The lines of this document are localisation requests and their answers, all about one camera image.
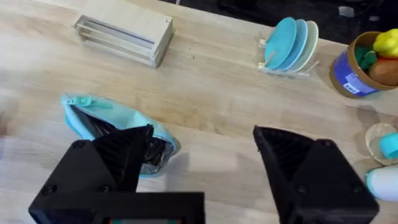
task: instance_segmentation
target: wooden box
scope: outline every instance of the wooden box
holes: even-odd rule
[[[89,0],[74,24],[85,45],[158,67],[172,37],[172,18],[128,0]]]

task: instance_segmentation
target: can label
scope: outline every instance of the can label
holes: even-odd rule
[[[377,89],[374,89],[363,83],[358,78],[357,74],[355,74],[355,72],[351,69],[347,59],[347,50],[345,50],[338,58],[336,58],[333,69],[338,82],[346,90],[356,96],[364,97],[378,91]]]

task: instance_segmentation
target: teal plate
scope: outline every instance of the teal plate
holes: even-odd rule
[[[286,60],[293,48],[296,34],[297,26],[293,18],[286,17],[278,23],[266,45],[265,61],[275,52],[266,65],[267,68],[275,69]]]
[[[285,61],[278,66],[279,70],[288,70],[293,64],[299,59],[301,53],[303,52],[305,43],[308,37],[308,25],[303,19],[296,20],[297,35],[294,40],[293,48],[290,54],[287,56]]]

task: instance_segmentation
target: wooden tabletop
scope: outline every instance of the wooden tabletop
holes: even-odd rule
[[[204,191],[208,223],[278,223],[255,124],[334,140],[362,178],[378,166],[364,132],[394,122],[398,91],[339,95],[328,71],[345,45],[320,40],[308,80],[270,76],[257,72],[257,41],[270,27],[134,2],[174,18],[157,70],[83,48],[71,25],[85,1],[0,0],[0,223],[33,223],[28,206],[78,138],[65,124],[64,93],[104,96],[163,122],[182,150],[139,191]],[[397,223],[398,204],[379,203],[374,223]]]

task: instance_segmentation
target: light blue pouch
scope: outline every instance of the light blue pouch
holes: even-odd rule
[[[61,102],[69,127],[87,140],[94,140],[115,129],[153,125],[154,135],[141,168],[141,177],[159,175],[180,149],[178,141],[160,123],[115,101],[94,95],[65,94]]]

